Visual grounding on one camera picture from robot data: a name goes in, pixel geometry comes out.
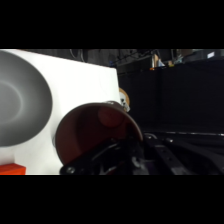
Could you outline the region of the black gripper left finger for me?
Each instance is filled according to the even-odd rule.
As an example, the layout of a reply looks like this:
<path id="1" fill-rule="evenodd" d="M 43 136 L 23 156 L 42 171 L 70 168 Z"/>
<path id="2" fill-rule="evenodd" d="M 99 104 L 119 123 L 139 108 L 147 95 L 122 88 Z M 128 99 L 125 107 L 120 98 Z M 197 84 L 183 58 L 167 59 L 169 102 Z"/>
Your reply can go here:
<path id="1" fill-rule="evenodd" d="M 140 175 L 143 173 L 143 148 L 133 138 L 104 141 L 60 169 L 61 175 Z"/>

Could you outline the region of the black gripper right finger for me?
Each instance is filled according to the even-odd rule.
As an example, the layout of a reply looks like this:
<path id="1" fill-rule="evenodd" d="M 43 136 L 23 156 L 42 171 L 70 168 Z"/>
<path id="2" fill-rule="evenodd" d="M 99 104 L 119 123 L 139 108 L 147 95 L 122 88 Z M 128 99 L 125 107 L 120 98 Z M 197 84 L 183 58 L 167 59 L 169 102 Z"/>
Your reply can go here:
<path id="1" fill-rule="evenodd" d="M 151 175 L 202 175 L 204 168 L 187 150 L 169 145 L 154 134 L 144 134 L 145 165 Z"/>

